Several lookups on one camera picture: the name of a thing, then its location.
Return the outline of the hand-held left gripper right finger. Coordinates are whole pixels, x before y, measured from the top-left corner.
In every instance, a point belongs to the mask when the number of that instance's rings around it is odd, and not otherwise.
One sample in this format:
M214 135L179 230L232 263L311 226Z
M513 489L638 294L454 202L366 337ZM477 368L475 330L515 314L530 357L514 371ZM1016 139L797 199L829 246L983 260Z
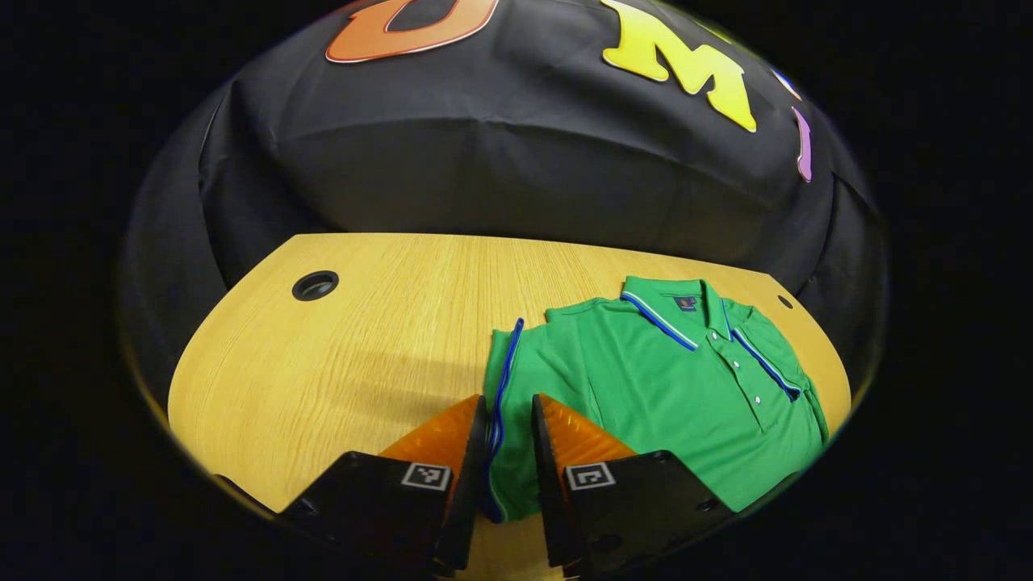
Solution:
M533 397L530 424L549 564L567 578L617 578L674 558L797 479L789 475L735 512L671 451L636 454L545 394Z

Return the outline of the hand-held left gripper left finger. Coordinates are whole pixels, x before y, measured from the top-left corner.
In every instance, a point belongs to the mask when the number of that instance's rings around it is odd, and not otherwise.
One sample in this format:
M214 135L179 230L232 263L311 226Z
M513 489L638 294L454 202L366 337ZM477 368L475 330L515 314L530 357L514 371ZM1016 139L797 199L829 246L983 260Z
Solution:
M472 395L383 452L343 453L281 510L222 482L363 578L453 578L467 569L483 498L487 423L486 398Z

